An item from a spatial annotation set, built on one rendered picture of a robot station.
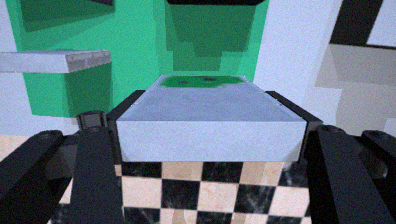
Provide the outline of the grey hard drive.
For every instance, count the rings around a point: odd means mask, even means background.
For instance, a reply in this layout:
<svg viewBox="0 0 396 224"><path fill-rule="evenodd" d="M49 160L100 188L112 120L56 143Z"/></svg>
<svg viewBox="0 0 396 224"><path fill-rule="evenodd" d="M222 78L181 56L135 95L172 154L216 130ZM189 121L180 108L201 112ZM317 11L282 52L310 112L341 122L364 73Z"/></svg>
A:
<svg viewBox="0 0 396 224"><path fill-rule="evenodd" d="M306 123L243 75L161 75L116 120L123 162L296 162Z"/></svg>
<svg viewBox="0 0 396 224"><path fill-rule="evenodd" d="M99 51L99 52L92 52ZM31 52L1 52L0 72L71 73L111 63L110 50L55 49Z"/></svg>

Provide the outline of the green flat mat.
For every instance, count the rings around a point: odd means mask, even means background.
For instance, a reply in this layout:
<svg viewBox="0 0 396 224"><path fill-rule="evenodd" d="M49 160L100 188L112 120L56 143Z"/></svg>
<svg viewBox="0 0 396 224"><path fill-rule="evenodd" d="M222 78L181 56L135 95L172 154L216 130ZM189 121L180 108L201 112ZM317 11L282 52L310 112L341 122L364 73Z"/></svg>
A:
<svg viewBox="0 0 396 224"><path fill-rule="evenodd" d="M161 75L243 75L254 81L268 6L166 0L5 0L17 51L110 50L111 63L22 73L32 115L108 114Z"/></svg>

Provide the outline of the status display screen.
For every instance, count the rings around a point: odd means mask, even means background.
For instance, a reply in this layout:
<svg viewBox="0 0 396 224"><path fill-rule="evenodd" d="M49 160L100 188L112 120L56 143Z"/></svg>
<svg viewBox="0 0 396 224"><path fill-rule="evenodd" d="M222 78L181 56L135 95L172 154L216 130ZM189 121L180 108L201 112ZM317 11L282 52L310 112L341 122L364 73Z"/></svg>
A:
<svg viewBox="0 0 396 224"><path fill-rule="evenodd" d="M90 1L113 6L113 0L90 0Z"/></svg>

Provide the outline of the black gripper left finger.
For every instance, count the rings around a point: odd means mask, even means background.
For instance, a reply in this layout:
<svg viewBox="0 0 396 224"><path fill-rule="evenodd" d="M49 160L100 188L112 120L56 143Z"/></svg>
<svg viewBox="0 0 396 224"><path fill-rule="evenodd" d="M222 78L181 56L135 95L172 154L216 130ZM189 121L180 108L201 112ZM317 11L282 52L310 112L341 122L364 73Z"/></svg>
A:
<svg viewBox="0 0 396 224"><path fill-rule="evenodd" d="M72 135L39 132L0 161L0 224L48 224L72 178L67 224L125 224L116 120L144 92L135 90L106 115L78 114Z"/></svg>

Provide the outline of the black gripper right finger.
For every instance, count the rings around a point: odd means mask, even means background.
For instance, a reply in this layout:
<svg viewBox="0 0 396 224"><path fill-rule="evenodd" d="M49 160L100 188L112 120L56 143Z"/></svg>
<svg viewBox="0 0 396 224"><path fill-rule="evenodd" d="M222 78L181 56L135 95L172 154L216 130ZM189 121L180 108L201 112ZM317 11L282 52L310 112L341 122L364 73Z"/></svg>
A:
<svg viewBox="0 0 396 224"><path fill-rule="evenodd" d="M348 135L265 92L307 122L296 162L307 165L311 224L396 224L396 138L378 130Z"/></svg>

